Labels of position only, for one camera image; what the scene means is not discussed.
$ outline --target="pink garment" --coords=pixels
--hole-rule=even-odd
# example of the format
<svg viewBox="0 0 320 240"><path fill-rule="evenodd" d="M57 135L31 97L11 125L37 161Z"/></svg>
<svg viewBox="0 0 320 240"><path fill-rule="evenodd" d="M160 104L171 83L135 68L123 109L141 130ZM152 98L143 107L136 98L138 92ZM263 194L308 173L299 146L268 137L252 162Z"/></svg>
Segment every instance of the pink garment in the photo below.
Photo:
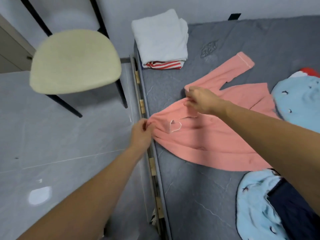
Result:
<svg viewBox="0 0 320 240"><path fill-rule="evenodd" d="M243 84L219 90L221 86L254 66L243 52L227 60L199 80L186 85L210 89L224 100L241 107L278 118L266 83ZM154 123L154 140L186 161L229 171L258 171L271 166L264 161L237 133L216 116L200 114L186 107L188 98L181 99L159 113Z"/></svg>

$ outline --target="hand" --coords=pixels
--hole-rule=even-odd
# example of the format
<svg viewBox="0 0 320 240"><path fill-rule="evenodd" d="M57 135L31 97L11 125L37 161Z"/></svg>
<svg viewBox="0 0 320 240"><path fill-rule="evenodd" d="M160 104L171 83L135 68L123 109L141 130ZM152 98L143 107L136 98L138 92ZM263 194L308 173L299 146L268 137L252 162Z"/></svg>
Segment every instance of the hand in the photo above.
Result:
<svg viewBox="0 0 320 240"><path fill-rule="evenodd" d="M193 107L202 114L217 116L224 108L225 100L206 88L191 86L189 92L186 91L186 96L191 100L187 101L185 105Z"/></svg>
<svg viewBox="0 0 320 240"><path fill-rule="evenodd" d="M155 128L155 126L152 124L146 128L146 123L147 119L141 119L133 125L131 130L131 140L129 148L140 154L140 156L150 146L151 135Z"/></svg>

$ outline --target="bed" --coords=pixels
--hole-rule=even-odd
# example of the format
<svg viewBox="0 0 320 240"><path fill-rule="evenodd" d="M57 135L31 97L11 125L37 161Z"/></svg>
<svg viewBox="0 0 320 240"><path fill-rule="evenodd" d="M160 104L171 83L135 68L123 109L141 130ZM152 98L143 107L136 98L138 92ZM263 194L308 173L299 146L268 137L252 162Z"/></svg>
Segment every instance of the bed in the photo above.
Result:
<svg viewBox="0 0 320 240"><path fill-rule="evenodd" d="M185 97L183 87L242 51L255 66L221 89L268 83L269 91L302 67L320 71L320 16L223 21L189 25L188 60L181 70L143 69L135 44L137 98L150 117ZM236 191L246 172L184 161L153 142L151 174L163 234L169 239L241 239Z"/></svg>

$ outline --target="gray tile floor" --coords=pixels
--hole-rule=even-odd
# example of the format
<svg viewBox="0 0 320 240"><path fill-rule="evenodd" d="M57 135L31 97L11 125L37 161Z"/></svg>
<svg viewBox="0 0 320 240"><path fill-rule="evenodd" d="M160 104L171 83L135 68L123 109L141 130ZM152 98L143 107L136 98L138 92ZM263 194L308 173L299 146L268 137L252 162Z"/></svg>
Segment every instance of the gray tile floor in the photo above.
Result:
<svg viewBox="0 0 320 240"><path fill-rule="evenodd" d="M0 74L0 239L18 238L67 195L106 167L129 143L139 119L131 64L115 84L62 95L80 119L28 84L29 72ZM154 201L141 160L108 224L112 239L137 239Z"/></svg>

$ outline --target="dark blue fabric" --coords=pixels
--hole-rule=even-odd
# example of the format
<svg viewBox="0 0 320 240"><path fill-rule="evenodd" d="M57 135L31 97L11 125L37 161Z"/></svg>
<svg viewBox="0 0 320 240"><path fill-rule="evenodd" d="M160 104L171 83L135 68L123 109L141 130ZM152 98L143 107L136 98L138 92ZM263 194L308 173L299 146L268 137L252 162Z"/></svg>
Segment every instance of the dark blue fabric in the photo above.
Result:
<svg viewBox="0 0 320 240"><path fill-rule="evenodd" d="M291 240L320 239L320 217L285 179L269 192L268 200Z"/></svg>

